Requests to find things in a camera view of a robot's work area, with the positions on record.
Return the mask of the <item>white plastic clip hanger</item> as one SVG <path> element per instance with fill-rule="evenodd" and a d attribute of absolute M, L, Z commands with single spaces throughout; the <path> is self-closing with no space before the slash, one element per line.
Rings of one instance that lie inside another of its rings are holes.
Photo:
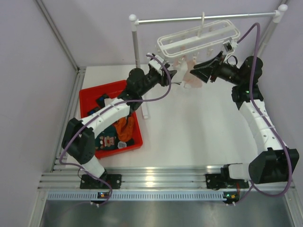
<path fill-rule="evenodd" d="M 240 35 L 239 29 L 228 19 L 202 21 L 200 26 L 159 37 L 156 50 L 160 57 L 170 62 L 185 55 L 187 60 L 197 58 L 200 53 L 209 58 L 216 51 L 225 51 L 225 40 L 237 41 Z"/>

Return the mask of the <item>white sock with stripes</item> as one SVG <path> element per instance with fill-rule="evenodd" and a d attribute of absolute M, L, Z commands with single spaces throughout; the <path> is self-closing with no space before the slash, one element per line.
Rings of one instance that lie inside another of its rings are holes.
<path fill-rule="evenodd" d="M 183 81 L 183 78 L 184 78 L 186 72 L 187 72 L 187 64 L 185 64 L 185 63 L 179 64 L 177 66 L 174 66 L 173 69 L 176 70 L 177 73 L 171 79 L 171 83 L 180 85 Z"/>

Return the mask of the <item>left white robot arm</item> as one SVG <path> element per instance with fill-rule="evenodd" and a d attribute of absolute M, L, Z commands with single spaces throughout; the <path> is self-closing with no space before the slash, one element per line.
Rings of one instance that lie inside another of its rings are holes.
<path fill-rule="evenodd" d="M 136 111 L 144 102 L 142 96 L 155 85 L 171 86 L 176 70 L 150 68 L 147 74 L 140 68 L 132 69 L 125 89 L 101 110 L 80 120 L 69 120 L 62 140 L 62 148 L 76 161 L 76 166 L 91 176 L 91 183 L 101 188 L 107 183 L 105 168 L 95 156 L 95 138 L 108 126 Z"/>

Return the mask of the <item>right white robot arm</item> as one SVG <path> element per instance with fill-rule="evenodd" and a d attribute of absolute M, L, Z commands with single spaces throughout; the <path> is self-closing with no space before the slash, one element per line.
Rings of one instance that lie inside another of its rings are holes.
<path fill-rule="evenodd" d="M 230 188 L 238 179 L 251 180 L 255 184 L 287 182 L 299 160 L 299 153 L 280 143 L 275 135 L 257 85 L 262 75 L 262 60 L 249 56 L 240 67 L 224 60 L 225 55 L 219 52 L 213 59 L 195 65 L 190 73 L 205 83 L 220 78 L 234 85 L 232 100 L 251 130 L 257 156 L 248 163 L 226 164 L 222 169 L 222 184 Z"/>

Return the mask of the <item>pink sock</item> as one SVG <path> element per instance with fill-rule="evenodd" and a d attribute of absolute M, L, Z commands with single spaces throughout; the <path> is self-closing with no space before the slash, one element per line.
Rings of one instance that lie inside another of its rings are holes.
<path fill-rule="evenodd" d="M 198 79 L 196 76 L 192 75 L 190 71 L 194 68 L 196 65 L 196 56 L 191 58 L 190 60 L 187 60 L 187 56 L 180 59 L 175 59 L 173 63 L 173 67 L 177 66 L 179 64 L 187 64 L 187 72 L 183 78 L 182 85 L 184 88 L 201 88 L 202 87 L 202 81 Z"/>

